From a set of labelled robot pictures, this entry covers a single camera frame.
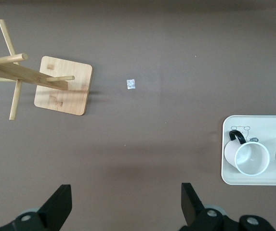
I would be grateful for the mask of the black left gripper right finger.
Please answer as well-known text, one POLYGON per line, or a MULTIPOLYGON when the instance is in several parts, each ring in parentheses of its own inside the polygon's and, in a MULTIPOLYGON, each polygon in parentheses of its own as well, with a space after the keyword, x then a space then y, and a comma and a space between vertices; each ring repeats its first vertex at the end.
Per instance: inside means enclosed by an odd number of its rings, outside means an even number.
POLYGON ((238 221, 228 217, 222 207, 204 205, 191 183, 181 185, 181 208, 186 225, 182 231, 273 231, 264 218, 242 215, 238 221))

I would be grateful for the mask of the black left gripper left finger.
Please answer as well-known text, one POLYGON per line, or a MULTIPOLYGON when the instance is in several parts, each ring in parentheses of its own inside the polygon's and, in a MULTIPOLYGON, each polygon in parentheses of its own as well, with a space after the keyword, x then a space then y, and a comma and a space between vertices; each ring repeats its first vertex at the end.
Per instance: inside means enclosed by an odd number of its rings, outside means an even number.
POLYGON ((36 212, 25 212, 0 231, 59 231, 72 210, 71 185, 61 185, 36 212))

